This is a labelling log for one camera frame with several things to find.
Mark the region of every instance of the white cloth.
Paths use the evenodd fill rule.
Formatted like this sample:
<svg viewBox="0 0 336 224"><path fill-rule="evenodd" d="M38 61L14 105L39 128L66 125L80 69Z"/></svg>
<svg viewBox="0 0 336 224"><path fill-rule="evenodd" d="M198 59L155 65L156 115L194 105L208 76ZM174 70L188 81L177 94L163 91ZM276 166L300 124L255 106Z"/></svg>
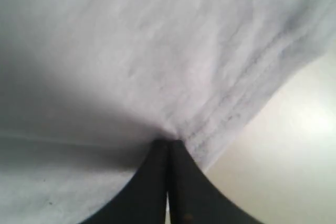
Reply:
<svg viewBox="0 0 336 224"><path fill-rule="evenodd" d="M335 0L0 0L0 223L75 224L169 134L208 167Z"/></svg>

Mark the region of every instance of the white fabric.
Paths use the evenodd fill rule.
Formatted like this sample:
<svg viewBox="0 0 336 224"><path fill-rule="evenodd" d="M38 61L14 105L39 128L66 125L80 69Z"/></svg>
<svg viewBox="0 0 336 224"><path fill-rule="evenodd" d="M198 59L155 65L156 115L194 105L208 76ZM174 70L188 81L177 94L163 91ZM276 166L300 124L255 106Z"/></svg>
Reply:
<svg viewBox="0 0 336 224"><path fill-rule="evenodd" d="M335 0L0 0L0 223L75 224L157 135L208 167L323 53Z"/></svg>

